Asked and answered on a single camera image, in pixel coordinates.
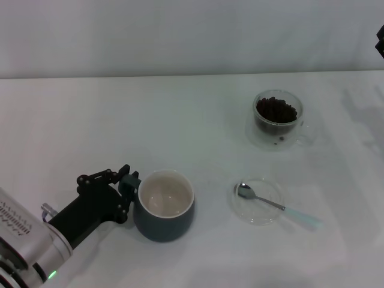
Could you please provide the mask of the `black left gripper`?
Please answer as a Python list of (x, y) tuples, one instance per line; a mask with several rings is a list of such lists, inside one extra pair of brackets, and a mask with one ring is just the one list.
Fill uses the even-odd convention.
[[(109, 185), (117, 183), (118, 192)], [(77, 184), (79, 196), (49, 221), (73, 249), (102, 223), (123, 224), (128, 220), (139, 187), (139, 172), (130, 173), (126, 164), (118, 172), (106, 169), (80, 175)]]

